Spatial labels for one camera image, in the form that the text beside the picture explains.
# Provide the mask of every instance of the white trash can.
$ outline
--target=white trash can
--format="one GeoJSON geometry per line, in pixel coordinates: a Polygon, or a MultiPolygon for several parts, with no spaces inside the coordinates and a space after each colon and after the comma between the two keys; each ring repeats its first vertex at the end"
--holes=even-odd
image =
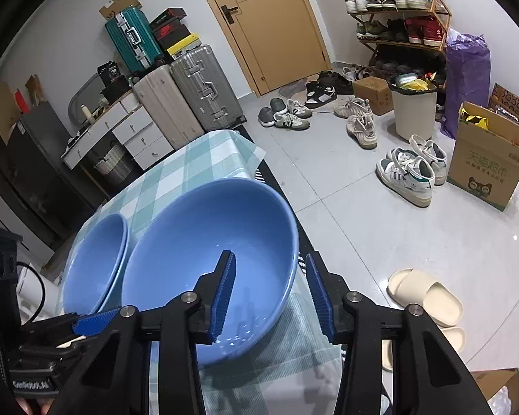
{"type": "Polygon", "coordinates": [[[415,92],[390,86],[394,103],[396,132],[409,140],[414,134],[430,139],[435,129],[437,89],[433,84],[425,92],[415,92]]]}

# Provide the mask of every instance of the large blue bowl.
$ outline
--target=large blue bowl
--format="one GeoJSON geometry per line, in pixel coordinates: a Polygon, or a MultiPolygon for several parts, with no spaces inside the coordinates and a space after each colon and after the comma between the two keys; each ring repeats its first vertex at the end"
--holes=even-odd
{"type": "Polygon", "coordinates": [[[265,184],[225,178],[181,195],[140,238],[123,279],[122,303],[164,306],[213,271],[224,249],[236,279],[221,335],[198,345],[198,362],[235,359],[273,327],[292,287],[298,229],[288,203],[265,184]]]}
{"type": "Polygon", "coordinates": [[[120,306],[123,273],[135,244],[121,214],[113,213],[98,222],[67,264],[65,312],[93,314],[120,306]]]}

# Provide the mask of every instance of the silver suitcase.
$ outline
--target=silver suitcase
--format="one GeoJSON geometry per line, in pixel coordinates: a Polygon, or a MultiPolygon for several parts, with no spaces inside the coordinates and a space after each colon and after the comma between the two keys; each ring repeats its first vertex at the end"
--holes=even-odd
{"type": "Polygon", "coordinates": [[[246,118],[209,45],[182,55],[171,73],[186,102],[206,131],[232,128],[246,118]]]}
{"type": "Polygon", "coordinates": [[[168,65],[148,73],[134,85],[133,90],[176,150],[203,134],[202,126],[175,85],[168,65]]]}

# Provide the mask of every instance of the beige slide sandal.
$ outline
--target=beige slide sandal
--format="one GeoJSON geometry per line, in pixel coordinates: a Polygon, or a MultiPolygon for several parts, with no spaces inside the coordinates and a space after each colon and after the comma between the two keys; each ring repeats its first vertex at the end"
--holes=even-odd
{"type": "Polygon", "coordinates": [[[397,271],[390,277],[387,291],[403,307],[419,304],[441,326],[455,326],[463,317],[461,301],[424,271],[414,268],[397,271]]]}
{"type": "MultiPolygon", "coordinates": [[[[462,328],[441,328],[442,334],[450,342],[456,352],[462,352],[465,348],[465,331],[462,328]]],[[[382,341],[382,367],[392,372],[392,341],[382,341]]]]}

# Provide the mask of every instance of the wooden door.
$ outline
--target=wooden door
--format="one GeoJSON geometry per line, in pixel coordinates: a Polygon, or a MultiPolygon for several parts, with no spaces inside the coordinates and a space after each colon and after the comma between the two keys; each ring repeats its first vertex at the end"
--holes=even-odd
{"type": "Polygon", "coordinates": [[[214,1],[245,75],[261,94],[330,67],[307,0],[214,1]]]}

